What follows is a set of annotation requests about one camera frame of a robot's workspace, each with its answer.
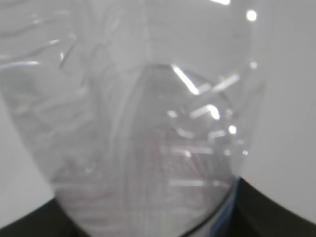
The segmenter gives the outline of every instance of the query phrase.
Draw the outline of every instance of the crinkled plastic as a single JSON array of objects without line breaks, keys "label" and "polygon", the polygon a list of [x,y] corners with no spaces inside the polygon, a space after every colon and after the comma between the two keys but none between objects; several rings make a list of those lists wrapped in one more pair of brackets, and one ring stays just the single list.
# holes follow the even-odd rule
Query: crinkled plastic
[{"label": "crinkled plastic", "polygon": [[0,0],[0,89],[92,237],[176,237],[235,187],[262,92],[250,0]]}]

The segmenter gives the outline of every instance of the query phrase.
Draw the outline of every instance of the clear plastic bottle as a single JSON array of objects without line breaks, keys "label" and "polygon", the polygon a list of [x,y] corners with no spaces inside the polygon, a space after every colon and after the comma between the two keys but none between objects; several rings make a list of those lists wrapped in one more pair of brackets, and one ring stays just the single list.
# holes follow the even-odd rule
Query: clear plastic bottle
[{"label": "clear plastic bottle", "polygon": [[1,91],[68,214],[92,237],[222,237],[262,88],[252,1],[1,4]]}]

